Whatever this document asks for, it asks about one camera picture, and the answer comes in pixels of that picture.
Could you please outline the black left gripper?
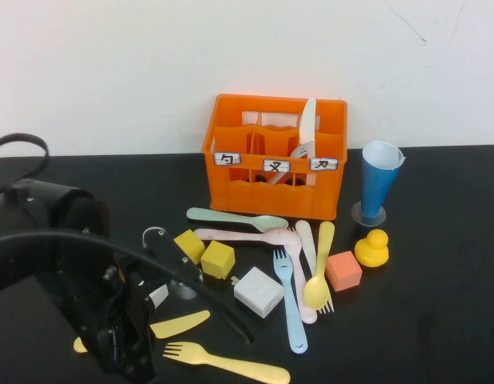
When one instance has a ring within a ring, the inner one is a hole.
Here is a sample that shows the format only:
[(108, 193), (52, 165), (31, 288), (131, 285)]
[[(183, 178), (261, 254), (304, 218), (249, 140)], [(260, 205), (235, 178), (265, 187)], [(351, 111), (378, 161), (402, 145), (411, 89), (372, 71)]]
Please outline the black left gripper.
[(122, 371), (128, 382), (155, 382), (150, 288), (151, 267), (144, 262), (74, 263), (74, 329), (106, 373)]

